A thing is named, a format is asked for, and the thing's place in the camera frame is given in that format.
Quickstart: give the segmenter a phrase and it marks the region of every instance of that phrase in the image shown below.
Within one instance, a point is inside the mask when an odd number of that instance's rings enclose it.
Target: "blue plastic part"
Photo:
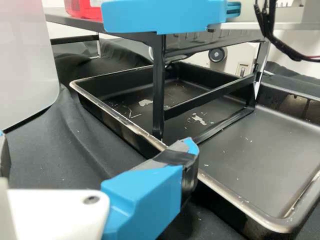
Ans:
[[[180,166],[124,172],[101,183],[110,198],[103,240],[155,239],[180,212]]]
[[[183,142],[185,144],[188,145],[189,150],[188,150],[188,154],[192,154],[192,155],[198,155],[199,154],[199,147],[197,146],[197,144],[195,144],[195,142],[192,140],[191,137],[187,137],[185,139],[183,139]]]
[[[109,33],[177,34],[206,31],[208,25],[240,15],[241,3],[227,0],[108,0],[101,5]]]

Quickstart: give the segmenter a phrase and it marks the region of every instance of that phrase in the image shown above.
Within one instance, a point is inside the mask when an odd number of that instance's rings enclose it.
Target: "red liquid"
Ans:
[[[64,0],[64,6],[73,17],[102,20],[101,8],[91,7],[90,0]]]

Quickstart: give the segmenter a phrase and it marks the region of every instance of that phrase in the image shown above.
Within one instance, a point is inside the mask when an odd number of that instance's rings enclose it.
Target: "black tray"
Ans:
[[[151,135],[153,106],[147,103],[153,96],[152,77],[153,67],[147,66],[75,80],[70,86],[87,110],[146,158],[229,118],[244,108],[250,92],[244,87],[168,119],[161,142]],[[165,108],[236,79],[175,63],[166,70]],[[198,178],[240,210],[239,230],[248,237],[291,238],[319,197],[319,142],[320,127],[258,105],[254,113],[199,144]]]

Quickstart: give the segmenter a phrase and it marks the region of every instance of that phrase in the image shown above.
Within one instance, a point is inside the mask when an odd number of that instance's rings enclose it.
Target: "black cloth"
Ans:
[[[60,55],[56,67],[65,86],[73,79],[147,65],[140,55],[111,45],[106,57]],[[145,159],[88,113],[64,85],[56,102],[39,116],[7,133],[12,160],[11,188],[99,189],[101,181]],[[193,196],[159,239],[245,239],[207,207],[206,196]],[[298,239],[320,239],[316,207]]]

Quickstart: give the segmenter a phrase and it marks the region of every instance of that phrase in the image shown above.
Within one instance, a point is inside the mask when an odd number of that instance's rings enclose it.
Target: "screw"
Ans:
[[[85,200],[83,200],[84,204],[90,205],[95,204],[100,200],[98,196],[88,196]]]

